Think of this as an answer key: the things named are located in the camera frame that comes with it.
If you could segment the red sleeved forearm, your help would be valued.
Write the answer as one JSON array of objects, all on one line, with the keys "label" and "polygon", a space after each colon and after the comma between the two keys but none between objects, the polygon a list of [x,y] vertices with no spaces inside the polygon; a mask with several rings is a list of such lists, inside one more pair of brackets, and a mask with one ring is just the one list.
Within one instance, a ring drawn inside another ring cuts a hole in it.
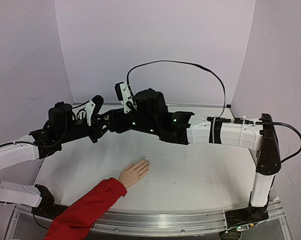
[{"label": "red sleeved forearm", "polygon": [[117,179],[102,180],[52,221],[45,239],[83,240],[94,222],[126,193]]}]

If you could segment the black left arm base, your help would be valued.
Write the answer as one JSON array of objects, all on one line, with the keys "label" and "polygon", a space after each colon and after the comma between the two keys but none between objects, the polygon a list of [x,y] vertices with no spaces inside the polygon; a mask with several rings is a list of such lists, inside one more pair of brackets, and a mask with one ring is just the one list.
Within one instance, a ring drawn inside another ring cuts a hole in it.
[{"label": "black left arm base", "polygon": [[46,186],[36,184],[35,187],[40,192],[41,201],[37,207],[32,207],[31,212],[34,215],[53,220],[64,212],[67,207],[55,203],[54,196]]}]

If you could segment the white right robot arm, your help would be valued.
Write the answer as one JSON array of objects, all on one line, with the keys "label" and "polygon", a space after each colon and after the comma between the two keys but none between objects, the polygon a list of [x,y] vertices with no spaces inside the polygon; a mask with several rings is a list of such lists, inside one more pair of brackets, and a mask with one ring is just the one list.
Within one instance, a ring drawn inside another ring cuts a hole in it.
[{"label": "white right robot arm", "polygon": [[132,95],[126,83],[115,85],[123,108],[107,114],[109,130],[152,134],[171,144],[218,144],[257,151],[257,163],[250,205],[265,207],[281,158],[272,117],[263,113],[258,120],[196,115],[189,111],[169,112],[164,95],[151,88]]}]

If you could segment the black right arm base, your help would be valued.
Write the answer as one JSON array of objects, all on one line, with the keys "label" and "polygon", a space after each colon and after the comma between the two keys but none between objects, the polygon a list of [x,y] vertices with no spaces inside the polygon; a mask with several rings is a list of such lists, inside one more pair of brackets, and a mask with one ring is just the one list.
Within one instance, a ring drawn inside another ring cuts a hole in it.
[{"label": "black right arm base", "polygon": [[238,226],[257,224],[269,218],[268,203],[263,207],[248,207],[228,210],[225,212],[227,229],[234,229]]}]

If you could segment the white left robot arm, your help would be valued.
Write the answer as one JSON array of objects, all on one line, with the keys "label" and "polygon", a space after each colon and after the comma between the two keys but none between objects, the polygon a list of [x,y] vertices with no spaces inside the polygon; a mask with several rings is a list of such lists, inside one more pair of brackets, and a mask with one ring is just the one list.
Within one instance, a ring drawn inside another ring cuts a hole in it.
[{"label": "white left robot arm", "polygon": [[[106,122],[99,111],[104,103],[100,95],[77,106],[58,102],[48,110],[44,126],[24,137],[0,145],[0,170],[19,163],[42,160],[61,151],[62,145],[85,137],[96,143],[106,132]],[[0,202],[38,207],[43,194],[35,185],[18,184],[0,179]]]}]

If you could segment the mannequin hand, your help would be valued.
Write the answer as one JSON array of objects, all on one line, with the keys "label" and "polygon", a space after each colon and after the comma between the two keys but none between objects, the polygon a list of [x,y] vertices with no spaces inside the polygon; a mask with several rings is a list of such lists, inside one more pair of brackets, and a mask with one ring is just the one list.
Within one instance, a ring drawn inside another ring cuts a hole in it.
[{"label": "mannequin hand", "polygon": [[150,162],[142,159],[137,163],[132,163],[123,169],[118,177],[118,181],[126,188],[135,185],[146,176],[150,169]]}]

